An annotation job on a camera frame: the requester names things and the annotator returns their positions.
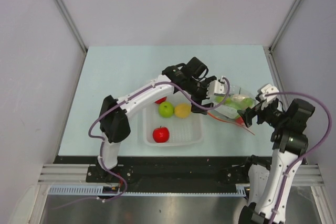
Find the cabbage head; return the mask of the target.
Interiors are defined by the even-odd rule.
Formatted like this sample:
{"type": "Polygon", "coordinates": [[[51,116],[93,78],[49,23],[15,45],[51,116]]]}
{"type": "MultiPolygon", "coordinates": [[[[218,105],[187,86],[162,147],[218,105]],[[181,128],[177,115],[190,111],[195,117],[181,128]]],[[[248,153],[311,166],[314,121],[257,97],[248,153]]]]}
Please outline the cabbage head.
{"type": "Polygon", "coordinates": [[[231,98],[236,102],[241,102],[242,100],[249,98],[249,96],[246,94],[233,94],[231,98]]]}

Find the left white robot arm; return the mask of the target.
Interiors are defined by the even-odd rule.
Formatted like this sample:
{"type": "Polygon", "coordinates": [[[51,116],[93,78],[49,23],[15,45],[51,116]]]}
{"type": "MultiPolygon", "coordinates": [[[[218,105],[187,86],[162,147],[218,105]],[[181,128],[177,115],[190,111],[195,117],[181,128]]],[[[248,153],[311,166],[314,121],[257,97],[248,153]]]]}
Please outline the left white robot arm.
{"type": "Polygon", "coordinates": [[[212,103],[202,104],[216,91],[224,91],[215,76],[207,77],[208,67],[193,57],[188,63],[166,67],[149,84],[122,98],[104,98],[99,123],[103,133],[103,144],[98,156],[98,176],[105,182],[115,178],[120,143],[131,132],[129,120],[155,101],[181,92],[191,98],[191,111],[204,114],[213,107],[212,103]]]}

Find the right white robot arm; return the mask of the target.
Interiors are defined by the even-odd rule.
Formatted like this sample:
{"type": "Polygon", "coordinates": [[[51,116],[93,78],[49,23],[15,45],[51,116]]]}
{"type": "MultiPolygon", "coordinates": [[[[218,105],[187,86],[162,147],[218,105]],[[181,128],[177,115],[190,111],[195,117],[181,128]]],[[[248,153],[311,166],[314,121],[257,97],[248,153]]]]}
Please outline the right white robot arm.
{"type": "Polygon", "coordinates": [[[286,206],[294,176],[302,163],[298,160],[308,149],[304,135],[307,120],[315,107],[302,99],[294,99],[288,110],[278,110],[278,99],[270,103],[261,101],[253,108],[240,110],[245,125],[252,119],[257,124],[266,122],[274,131],[271,135],[272,161],[263,162],[251,156],[242,169],[243,179],[250,183],[248,204],[242,208],[239,223],[285,223],[286,206]]]}

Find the green guava fruit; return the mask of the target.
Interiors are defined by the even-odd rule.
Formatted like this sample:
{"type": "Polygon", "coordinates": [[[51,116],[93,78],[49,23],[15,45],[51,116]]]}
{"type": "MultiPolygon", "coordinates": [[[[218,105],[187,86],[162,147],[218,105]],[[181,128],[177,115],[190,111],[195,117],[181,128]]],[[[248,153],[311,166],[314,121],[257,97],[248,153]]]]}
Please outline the green guava fruit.
{"type": "Polygon", "coordinates": [[[256,101],[252,98],[243,98],[241,101],[239,101],[238,104],[241,110],[245,110],[247,108],[253,108],[256,104],[256,101]]]}

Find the clear orange zip bag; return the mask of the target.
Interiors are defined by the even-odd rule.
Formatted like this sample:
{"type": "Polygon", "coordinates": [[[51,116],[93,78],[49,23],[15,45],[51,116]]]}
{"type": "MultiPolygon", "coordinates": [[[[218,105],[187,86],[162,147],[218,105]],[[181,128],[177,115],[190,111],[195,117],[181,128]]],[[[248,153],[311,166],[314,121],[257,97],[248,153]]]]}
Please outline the clear orange zip bag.
{"type": "MultiPolygon", "coordinates": [[[[252,93],[250,93],[249,91],[243,89],[240,86],[230,86],[230,93],[229,96],[231,97],[233,94],[246,94],[248,95],[250,98],[254,99],[254,96],[252,93]]],[[[238,127],[241,127],[242,129],[246,130],[247,132],[249,132],[252,135],[255,135],[251,130],[249,130],[245,125],[239,125],[235,122],[236,118],[239,118],[240,116],[238,115],[237,111],[241,110],[238,106],[227,106],[227,105],[221,105],[220,107],[213,109],[213,110],[209,110],[208,111],[208,115],[210,117],[212,117],[213,119],[216,119],[218,121],[221,122],[225,122],[225,123],[230,123],[230,124],[234,124],[238,127]]]]}

